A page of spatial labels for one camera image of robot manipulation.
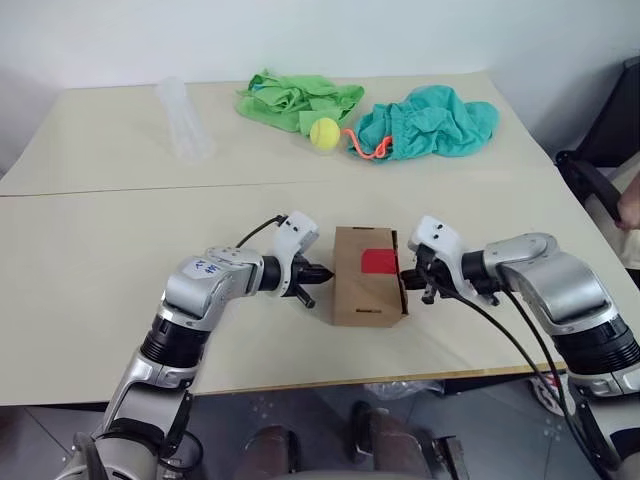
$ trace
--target white wall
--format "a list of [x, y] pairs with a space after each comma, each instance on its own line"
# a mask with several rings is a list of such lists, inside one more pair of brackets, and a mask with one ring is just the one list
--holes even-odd
[[2, 0], [0, 170], [61, 88], [489, 69], [549, 151], [584, 133], [621, 60], [638, 0]]

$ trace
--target orange drawstring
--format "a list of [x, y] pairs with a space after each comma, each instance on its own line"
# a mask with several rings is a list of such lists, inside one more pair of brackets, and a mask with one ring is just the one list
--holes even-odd
[[358, 138], [356, 137], [356, 134], [353, 132], [352, 129], [345, 128], [345, 129], [342, 130], [342, 133], [345, 133], [345, 134], [349, 135], [349, 137], [351, 137], [351, 141], [353, 142], [353, 148], [356, 149], [356, 152], [358, 152], [358, 155], [360, 155], [362, 158], [367, 159], [367, 160], [372, 160], [374, 158], [384, 158], [384, 157], [386, 157], [387, 156], [387, 148], [390, 147], [393, 144], [393, 137], [391, 135], [388, 135], [388, 136], [386, 136], [386, 137], [384, 137], [382, 139], [382, 141], [376, 147], [376, 149], [373, 151], [373, 153], [371, 153], [371, 154], [364, 153], [362, 151], [362, 149], [360, 148], [360, 142], [358, 142]]

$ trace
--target tiled floor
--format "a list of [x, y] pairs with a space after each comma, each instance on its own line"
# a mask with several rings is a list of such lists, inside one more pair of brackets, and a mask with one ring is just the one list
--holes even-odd
[[[597, 478], [564, 425], [537, 404], [522, 381], [445, 398], [418, 393], [390, 402], [361, 386], [200, 397], [190, 430], [205, 446], [206, 478], [230, 479], [245, 442], [260, 427], [276, 423], [298, 433], [305, 469], [354, 468], [343, 439], [349, 409], [359, 399], [384, 406], [415, 429], [457, 435], [471, 479]], [[100, 417], [75, 410], [0, 409], [0, 479], [53, 478], [73, 433], [92, 432]], [[441, 472], [439, 478], [448, 477]]]

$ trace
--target table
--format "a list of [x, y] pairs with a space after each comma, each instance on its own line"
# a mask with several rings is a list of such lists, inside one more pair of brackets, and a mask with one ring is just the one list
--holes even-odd
[[[385, 100], [392, 95], [397, 98], [398, 90], [433, 83], [429, 77], [368, 82], [368, 95]], [[460, 95], [470, 99], [463, 87], [467, 85], [468, 92], [475, 92], [474, 99], [489, 99], [501, 111], [495, 138], [479, 154], [373, 166], [341, 152], [318, 156], [291, 135], [228, 110], [218, 114], [220, 128], [236, 125], [243, 132], [257, 132], [256, 142], [261, 145], [238, 143], [231, 131], [226, 137], [216, 135], [220, 143], [216, 161], [229, 169], [204, 179], [189, 170], [192, 167], [168, 157], [161, 159], [163, 166], [150, 169], [152, 153], [159, 150], [150, 146], [141, 131], [127, 137], [139, 160], [132, 156], [109, 165], [101, 163], [106, 158], [101, 148], [96, 152], [100, 161], [88, 160], [93, 144], [84, 135], [74, 142], [63, 127], [64, 133], [55, 134], [59, 124], [51, 119], [79, 124], [72, 121], [74, 111], [88, 112], [83, 105], [91, 104], [92, 92], [96, 108], [109, 104], [111, 109], [120, 105], [129, 111], [132, 99], [147, 96], [148, 87], [63, 94], [16, 165], [17, 173], [12, 170], [0, 182], [4, 313], [0, 361], [10, 367], [20, 362], [3, 375], [0, 404], [108, 399], [149, 328], [164, 282], [179, 261], [208, 246], [234, 244], [274, 212], [293, 209], [318, 223], [321, 236], [308, 254], [326, 265], [332, 264], [337, 225], [396, 228], [400, 265], [405, 268], [412, 264], [412, 256], [404, 245], [426, 213], [452, 225], [474, 248], [524, 232], [552, 233], [562, 248], [592, 266], [625, 320], [640, 331], [636, 314], [640, 295], [635, 286], [486, 76], [438, 77], [437, 82], [460, 86]], [[230, 94], [238, 86], [194, 88], [212, 92], [221, 102], [225, 92], [231, 101]], [[109, 102], [103, 100], [105, 95]], [[194, 98], [205, 112], [202, 96]], [[159, 131], [166, 125], [156, 114]], [[113, 115], [110, 120], [100, 117], [101, 123], [96, 117], [99, 123], [84, 130], [95, 138], [102, 135], [99, 132], [120, 131], [122, 127], [112, 123]], [[140, 115], [152, 121], [148, 113]], [[47, 160], [48, 146], [52, 149]], [[249, 158], [258, 165], [256, 170], [267, 175], [271, 170], [280, 172], [279, 177], [273, 174], [260, 180], [250, 171], [245, 155], [257, 150], [269, 152], [265, 157], [270, 168], [262, 168], [256, 160], [260, 157], [254, 155]], [[240, 166], [250, 180], [242, 181]], [[211, 165], [198, 168], [201, 173], [218, 171]], [[58, 169], [65, 174], [57, 173]], [[265, 232], [251, 246], [266, 249], [269, 237]], [[295, 299], [266, 294], [229, 305], [211, 337], [195, 390], [235, 392], [527, 370], [497, 331], [453, 300], [427, 307], [420, 302], [419, 292], [411, 292], [411, 315], [395, 327], [345, 328], [330, 325], [331, 290], [331, 284], [309, 288], [318, 301], [313, 310], [304, 309]], [[504, 304], [493, 313], [542, 363], [542, 354], [514, 309]]]

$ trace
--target person's leg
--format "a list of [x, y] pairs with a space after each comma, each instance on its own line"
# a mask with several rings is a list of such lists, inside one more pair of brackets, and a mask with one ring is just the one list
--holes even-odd
[[422, 447], [407, 427], [381, 409], [372, 409], [369, 415], [374, 468], [432, 478]]
[[290, 434], [280, 426], [256, 433], [245, 447], [234, 480], [267, 480], [289, 473]]

